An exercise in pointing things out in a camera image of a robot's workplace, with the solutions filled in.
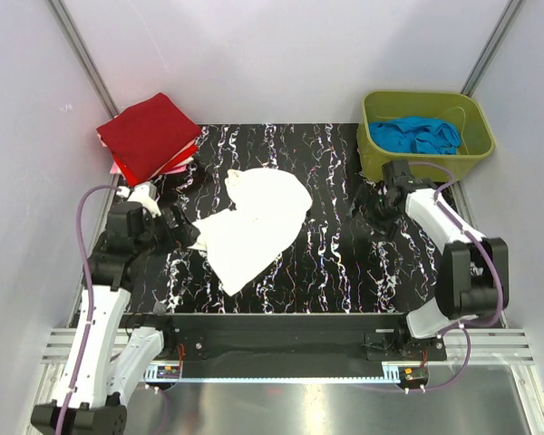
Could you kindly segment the right aluminium frame post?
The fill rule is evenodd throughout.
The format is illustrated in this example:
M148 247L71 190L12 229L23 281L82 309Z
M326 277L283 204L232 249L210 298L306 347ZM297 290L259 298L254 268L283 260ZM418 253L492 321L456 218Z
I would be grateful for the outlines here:
M509 0L504 7L491 34L481 49L471 71L461 87L461 94L472 97L481 83L484 74L488 71L492 60L500 49L511 27L514 25L520 11L526 4L525 0Z

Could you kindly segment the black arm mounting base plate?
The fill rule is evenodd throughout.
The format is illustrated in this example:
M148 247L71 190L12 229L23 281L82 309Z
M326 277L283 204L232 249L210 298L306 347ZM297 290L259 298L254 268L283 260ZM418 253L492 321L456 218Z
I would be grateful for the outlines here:
M232 353L246 355L343 353L369 361L443 362L445 345L436 337L409 335L403 314L126 314L120 329L167 329L168 349L181 345L187 361Z

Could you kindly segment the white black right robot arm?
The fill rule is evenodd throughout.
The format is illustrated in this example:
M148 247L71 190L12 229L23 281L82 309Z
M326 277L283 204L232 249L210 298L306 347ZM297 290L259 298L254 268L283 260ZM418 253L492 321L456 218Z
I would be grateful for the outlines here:
M402 217L413 220L441 254L433 298L404 314L395 328L403 342L438 338L452 328L492 327L509 302L508 246L469 225L435 185L388 188L384 193L359 188L350 214L362 210L382 237L392 237Z

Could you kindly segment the white t-shirt with robot print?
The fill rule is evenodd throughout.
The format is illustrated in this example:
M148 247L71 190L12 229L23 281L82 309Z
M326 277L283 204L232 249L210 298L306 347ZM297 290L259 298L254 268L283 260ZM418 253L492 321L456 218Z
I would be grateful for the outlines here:
M232 296L292 245L313 200L295 175L279 169L230 169L225 186L235 208L195 221L191 247L206 253Z

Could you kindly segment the left aluminium frame post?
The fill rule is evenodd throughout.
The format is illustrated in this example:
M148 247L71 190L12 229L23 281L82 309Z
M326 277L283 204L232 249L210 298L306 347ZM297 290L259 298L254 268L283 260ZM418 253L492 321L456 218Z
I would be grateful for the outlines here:
M59 25L63 35L70 45L75 57L83 68L87 79L89 80L94 92L96 93L100 103L107 114L114 118L119 114L118 107L112 98L104 79L102 78L99 69L97 68L85 41L83 40L80 31L74 22L69 10L64 1L61 0L45 0L49 7L53 18Z

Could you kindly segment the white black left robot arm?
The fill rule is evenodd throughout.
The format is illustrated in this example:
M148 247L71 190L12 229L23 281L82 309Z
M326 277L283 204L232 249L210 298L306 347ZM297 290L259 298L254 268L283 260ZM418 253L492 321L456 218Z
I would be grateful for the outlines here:
M135 281L147 259L193 245L199 231L171 205L152 211L128 200L113 205L105 228L83 262L85 288L79 322L52 399L33 408L42 434L122 434L127 405L158 356L181 350L176 326L165 314L136 318L126 347L113 351Z

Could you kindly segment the folded pink t-shirt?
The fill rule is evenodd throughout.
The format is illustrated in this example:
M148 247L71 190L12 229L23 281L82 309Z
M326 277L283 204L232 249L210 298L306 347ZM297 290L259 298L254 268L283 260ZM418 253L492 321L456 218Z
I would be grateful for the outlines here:
M160 172L159 172L159 175L162 175L162 174L176 174L176 173L181 173L182 171L185 170L185 168L187 168L187 166L192 163L194 161L194 159L192 157L189 157L185 160L183 160L179 165L175 166L175 167L172 167L172 168L169 168L169 169L162 169ZM119 166L116 164L116 163L113 163L112 164L112 167L110 169L110 173L112 175L121 175L122 172L119 168Z

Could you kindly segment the olive green plastic bin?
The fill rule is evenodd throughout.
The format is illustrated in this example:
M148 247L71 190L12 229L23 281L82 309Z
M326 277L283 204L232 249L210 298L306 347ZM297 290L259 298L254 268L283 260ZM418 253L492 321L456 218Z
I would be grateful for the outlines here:
M463 179L495 149L495 140L480 105L453 92L374 91L362 102L357 129L364 176L383 179L391 160L418 161L419 178L435 182Z

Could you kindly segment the crumpled blue t-shirt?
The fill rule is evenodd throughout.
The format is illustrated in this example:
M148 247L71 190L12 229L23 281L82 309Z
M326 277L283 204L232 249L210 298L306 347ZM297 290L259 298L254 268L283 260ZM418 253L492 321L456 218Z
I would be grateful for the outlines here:
M392 153L455 155L461 146L456 127L440 119L411 116L373 121L368 127L374 143Z

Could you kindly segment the aluminium frame post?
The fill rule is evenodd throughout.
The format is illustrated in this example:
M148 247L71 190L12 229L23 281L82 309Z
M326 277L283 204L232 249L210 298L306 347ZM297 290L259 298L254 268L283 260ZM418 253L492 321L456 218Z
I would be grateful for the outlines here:
M104 79L102 78L99 69L97 68L85 41L83 40L80 31L74 22L69 10L64 1L61 0L45 0L49 7L53 18L59 25L63 35L70 45L75 57L83 68L87 79L89 80L94 92L96 93L100 103L107 114L114 118L119 114L118 107L112 98Z
M525 0L509 0L504 7L491 34L481 49L471 71L461 87L461 94L472 97L481 83L484 74L488 71L492 60L500 49L511 27L514 25L520 11L526 4Z

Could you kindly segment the folded dark red t-shirt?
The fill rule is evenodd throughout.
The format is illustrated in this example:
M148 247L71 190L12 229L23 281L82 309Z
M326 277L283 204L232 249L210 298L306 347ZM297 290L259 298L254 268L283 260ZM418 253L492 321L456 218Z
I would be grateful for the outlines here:
M201 127L160 92L125 109L96 131L114 160L147 178L197 140Z

